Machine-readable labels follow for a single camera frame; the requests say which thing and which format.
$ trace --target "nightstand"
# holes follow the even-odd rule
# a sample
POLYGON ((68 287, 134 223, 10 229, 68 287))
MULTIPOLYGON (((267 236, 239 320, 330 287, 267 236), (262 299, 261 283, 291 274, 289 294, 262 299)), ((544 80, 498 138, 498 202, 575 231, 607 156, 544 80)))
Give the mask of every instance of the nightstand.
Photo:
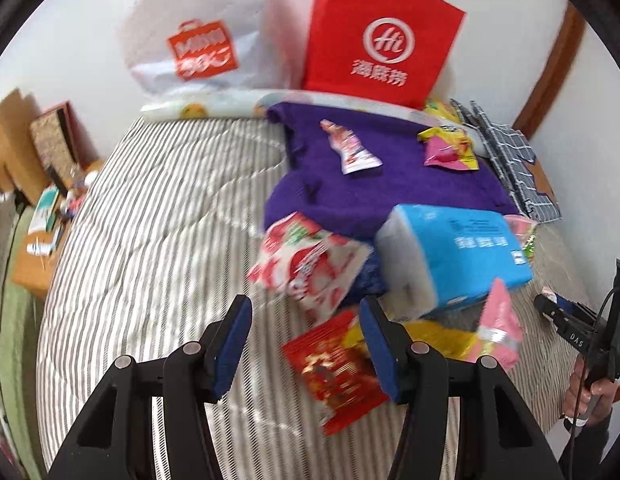
MULTIPOLYGON (((86 173, 92 170, 100 170, 103 166, 103 161, 98 160, 93 162, 87 169, 86 173)), ((12 272, 12 281, 17 285, 21 285, 23 288, 29 290, 34 296, 41 300, 45 300, 48 295, 48 289, 50 289, 50 283, 52 282, 52 276, 55 273, 56 264, 58 261, 61 249, 66 243, 68 233, 72 228, 72 221, 66 224, 59 246, 50 256, 33 256, 28 254, 26 247, 28 244, 33 244, 39 239, 41 243, 50 243, 54 231, 58 222, 55 223, 55 227, 50 232, 39 232, 26 235, 19 248, 17 254, 17 261, 12 272)))

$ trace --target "white plastic bag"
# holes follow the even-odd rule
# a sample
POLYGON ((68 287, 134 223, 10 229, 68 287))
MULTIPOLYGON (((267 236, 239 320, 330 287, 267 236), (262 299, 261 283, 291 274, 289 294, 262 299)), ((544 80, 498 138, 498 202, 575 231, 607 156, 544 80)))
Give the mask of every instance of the white plastic bag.
POLYGON ((288 88, 269 0, 115 0, 126 66, 156 96, 288 88))

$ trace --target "gray striped comforter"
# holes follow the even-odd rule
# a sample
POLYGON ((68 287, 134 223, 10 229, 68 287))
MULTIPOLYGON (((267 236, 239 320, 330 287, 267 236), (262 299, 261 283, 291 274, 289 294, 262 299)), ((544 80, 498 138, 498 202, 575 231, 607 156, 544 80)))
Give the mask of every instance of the gray striped comforter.
MULTIPOLYGON (((56 269, 39 338, 37 409, 50 467, 111 362, 168 355, 198 339, 235 294, 248 294, 253 326, 231 391, 206 406, 228 479, 379 479, 391 466, 405 409, 386 403, 325 438, 319 405, 283 360, 281 345, 307 324, 285 298, 245 280, 261 241, 263 206, 285 173, 278 125, 262 120, 146 124, 116 147, 74 221, 56 269)), ((574 354, 535 313, 543 285, 586 301, 556 226, 543 226, 535 279, 513 295, 525 325, 511 376, 548 430, 574 354)), ((454 477, 458 403, 450 402, 442 478, 454 477)), ((169 478, 162 406, 154 405, 158 478, 169 478)))

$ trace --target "tissue paper package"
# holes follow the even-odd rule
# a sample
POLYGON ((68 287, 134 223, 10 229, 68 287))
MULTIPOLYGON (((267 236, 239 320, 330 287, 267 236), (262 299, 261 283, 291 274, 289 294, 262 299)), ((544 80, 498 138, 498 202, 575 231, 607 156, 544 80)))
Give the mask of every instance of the tissue paper package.
POLYGON ((397 205, 376 235, 392 319, 461 308, 487 296, 495 278, 507 288, 532 270, 503 216, 492 211, 397 205))

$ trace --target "red paper bag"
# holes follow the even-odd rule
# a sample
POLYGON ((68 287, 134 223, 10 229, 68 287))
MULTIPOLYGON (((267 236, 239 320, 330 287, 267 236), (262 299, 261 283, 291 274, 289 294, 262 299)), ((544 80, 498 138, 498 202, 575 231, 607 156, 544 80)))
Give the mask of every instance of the red paper bag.
POLYGON ((315 0, 303 88, 423 108, 464 15, 443 0, 315 0))

